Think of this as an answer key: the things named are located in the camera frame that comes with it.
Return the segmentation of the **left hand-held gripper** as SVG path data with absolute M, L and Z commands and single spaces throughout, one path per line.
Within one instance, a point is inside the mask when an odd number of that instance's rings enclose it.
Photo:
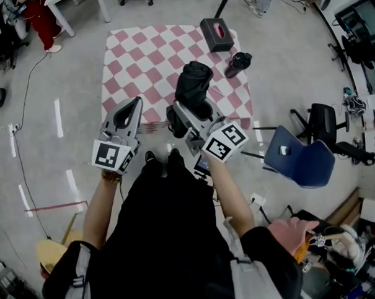
M 141 97 L 120 101 L 111 109 L 94 141 L 91 164 L 122 175 L 126 172 L 140 146 L 137 129 L 143 110 Z

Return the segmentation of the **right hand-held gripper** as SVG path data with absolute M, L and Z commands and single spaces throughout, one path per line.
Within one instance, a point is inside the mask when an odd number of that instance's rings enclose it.
M 249 140 L 239 124 L 223 117 L 216 103 L 211 100 L 205 100 L 192 109 L 177 100 L 172 106 L 183 125 L 188 128 L 185 142 L 193 156 L 205 153 L 225 163 Z

